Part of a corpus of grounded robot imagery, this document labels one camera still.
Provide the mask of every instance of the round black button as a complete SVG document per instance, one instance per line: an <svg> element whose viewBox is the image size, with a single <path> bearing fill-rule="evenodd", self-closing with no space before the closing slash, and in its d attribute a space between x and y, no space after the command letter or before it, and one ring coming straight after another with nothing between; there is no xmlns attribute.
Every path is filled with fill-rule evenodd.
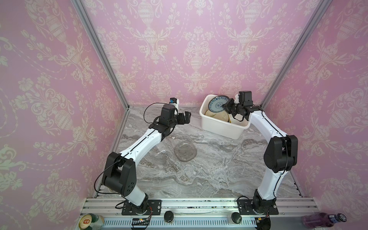
<svg viewBox="0 0 368 230"><path fill-rule="evenodd" d="M233 212L233 213L231 214L231 220L232 220L234 223L236 223L236 224L240 224L240 222L241 222L241 215L240 215L240 213L238 213L238 212Z"/></svg>
<svg viewBox="0 0 368 230"><path fill-rule="evenodd" d="M338 221L339 222L346 222L347 221L346 216L344 214L342 214L342 213L338 213L337 214L337 218L338 218Z"/></svg>
<svg viewBox="0 0 368 230"><path fill-rule="evenodd" d="M165 220L165 222L170 223L174 219L174 213L172 211L166 211L163 219Z"/></svg>

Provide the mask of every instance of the damask pattern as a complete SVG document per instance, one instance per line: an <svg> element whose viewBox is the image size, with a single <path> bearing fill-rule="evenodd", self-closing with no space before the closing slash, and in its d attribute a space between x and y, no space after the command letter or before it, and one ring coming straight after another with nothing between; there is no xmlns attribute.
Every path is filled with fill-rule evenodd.
<svg viewBox="0 0 368 230"><path fill-rule="evenodd" d="M131 105L240 89L260 103L318 2L83 0Z"/></svg>
<svg viewBox="0 0 368 230"><path fill-rule="evenodd" d="M1 3L0 76L0 229L74 229L125 110L70 1Z"/></svg>
<svg viewBox="0 0 368 230"><path fill-rule="evenodd" d="M368 218L368 1L333 1L267 112L299 140L293 169L322 211Z"/></svg>

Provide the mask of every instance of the black cable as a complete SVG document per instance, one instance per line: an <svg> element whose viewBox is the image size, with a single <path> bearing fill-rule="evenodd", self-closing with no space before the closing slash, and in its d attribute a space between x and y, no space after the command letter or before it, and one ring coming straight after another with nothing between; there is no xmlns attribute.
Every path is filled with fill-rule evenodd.
<svg viewBox="0 0 368 230"><path fill-rule="evenodd" d="M265 116L263 115L263 112L261 112L262 114L262 117L283 137L284 139L284 142L285 142L285 150L286 150L286 166L285 166L285 169L284 171L282 172L282 174L280 175L279 179L277 180L276 182L276 185L275 185L275 188L273 189L273 196L276 198L276 195L275 195L275 190L276 190L276 187L277 187L277 184L279 183L280 179L281 179L281 176L285 173L286 171L286 168L287 168L287 155L288 155L288 152L287 152L287 144L286 144L286 139L285 137L265 118Z"/></svg>
<svg viewBox="0 0 368 230"><path fill-rule="evenodd" d="M149 226L149 223L151 222L151 218L152 218L152 208L151 208L151 206L149 206L149 208L151 209L151 212L149 214L149 217L144 222L132 224L132 229L135 229L134 226L142 226L147 220L148 220L148 224L146 225L146 227L144 228L144 230Z"/></svg>
<svg viewBox="0 0 368 230"><path fill-rule="evenodd" d="M124 203L124 202L125 202L125 201L121 201L119 204L115 205L115 208L116 208L116 209L122 209L124 206L118 207L118 205L120 205L120 204L122 204L122 203Z"/></svg>
<svg viewBox="0 0 368 230"><path fill-rule="evenodd" d="M98 180L98 178L108 169L108 168L110 168L111 166L113 166L114 164L116 164L116 163L118 163L119 161L121 161L124 157L122 157L122 158L120 158L120 160L118 160L118 161L116 161L116 162L114 162L112 165L110 165L109 167L107 167L102 173L100 173L100 175L98 175L98 177L96 178L96 180L95 180L95 183L93 184L93 188L95 189L95 191L96 191L96 193L100 193L100 194L118 194L118 195L120 195L120 193L117 193L117 192L99 192L99 191L97 191L97 189L96 189L96 182L97 182L97 180Z"/></svg>
<svg viewBox="0 0 368 230"><path fill-rule="evenodd" d="M266 213L267 213L267 215L265 216L265 218L264 218L264 219L266 219L267 217L269 217L269 216L270 216L270 209L268 209Z"/></svg>
<svg viewBox="0 0 368 230"><path fill-rule="evenodd" d="M248 198L248 197L246 197L246 196L240 196L240 197L238 197L238 199L236 199L236 202L238 202L238 201L240 200L240 198L242 198L242 197L245 197L245 198L247 198L248 200L252 201L251 199L249 199L249 198Z"/></svg>
<svg viewBox="0 0 368 230"><path fill-rule="evenodd" d="M175 127L173 128L173 130L171 130L171 132L169 133L169 135L174 131Z"/></svg>
<svg viewBox="0 0 368 230"><path fill-rule="evenodd" d="M234 118L235 120L239 121L239 120L238 120L238 119L236 119L234 116L233 116L233 118ZM242 122L242 121L244 121L244 116L243 116L243 119L242 119L240 122Z"/></svg>
<svg viewBox="0 0 368 230"><path fill-rule="evenodd" d="M144 110L144 112L143 112L143 120L146 122L146 123L148 123L148 124L152 124L153 122L147 122L146 121L146 119L144 118L144 114L146 113L146 110L148 109L148 107L150 107L151 105L153 105L153 104L167 104L167 103L163 103L163 102L155 102L155 103L152 103L152 104L150 104L149 106L147 106L147 108Z"/></svg>

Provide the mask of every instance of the gray marble surface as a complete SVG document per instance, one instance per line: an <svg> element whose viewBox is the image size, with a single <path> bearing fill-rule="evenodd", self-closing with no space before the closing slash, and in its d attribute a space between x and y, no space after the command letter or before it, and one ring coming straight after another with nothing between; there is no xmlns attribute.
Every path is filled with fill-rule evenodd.
<svg viewBox="0 0 368 230"><path fill-rule="evenodd" d="M266 166L263 154L267 142L254 127L245 130L238 140L226 138L201 128L199 107L181 107L192 112L190 124L177 125L173 133L156 145L137 167L137 185L150 197L253 197ZM143 120L145 107L131 107L118 150L124 150L147 130ZM148 108L145 118L153 121L161 107ZM181 162L175 146L191 141L197 155ZM277 192L278 197L297 197L299 192L288 173Z"/></svg>

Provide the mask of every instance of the aluminum frame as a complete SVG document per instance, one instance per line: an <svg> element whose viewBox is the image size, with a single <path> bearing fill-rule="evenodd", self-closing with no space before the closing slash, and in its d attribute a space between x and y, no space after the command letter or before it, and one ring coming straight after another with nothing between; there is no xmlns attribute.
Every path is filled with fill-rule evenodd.
<svg viewBox="0 0 368 230"><path fill-rule="evenodd" d="M328 6L332 0L320 0L316 9L314 10L312 16L310 17L309 21L304 27L304 30L300 34L297 42L295 43L293 49L291 50L289 56L287 57L285 63L281 67L279 73L277 74L273 84L271 85L270 89L266 93L264 99L261 102L261 108L264 110L269 102L271 101L272 97L274 96L277 88L280 86L282 80L286 76L288 70L293 65L293 62L301 52L304 45L307 43L308 38L312 34L313 30L317 27L319 21L321 20L322 16L326 12Z"/></svg>
<svg viewBox="0 0 368 230"><path fill-rule="evenodd" d="M161 217L166 211L172 211L175 217L227 217L229 213L238 212L236 198L157 198L162 200ZM124 198L87 198L81 216L94 213L103 217L121 217L121 210L115 205ZM279 215L273 217L301 217L319 212L313 198L280 197L276 201ZM265 215L242 215L243 217L262 217ZM142 217L140 215L124 217Z"/></svg>
<svg viewBox="0 0 368 230"><path fill-rule="evenodd" d="M106 70L107 75L110 78L110 81L122 103L122 105L124 106L125 110L127 111L129 108L129 104L127 99L124 96L124 92L123 89L120 86L120 83L118 82L116 75L114 73L113 68L110 65L110 62L107 58L107 55L101 45L101 42L98 38L98 35L93 27L92 21L90 20L88 13L86 11L86 9L84 8L84 5L82 3L82 0L71 0L71 2L73 3L76 12L79 15L80 20L83 23L83 26L89 36L89 38L91 39L91 43L93 45L93 47L96 50L97 55L99 56L103 67Z"/></svg>

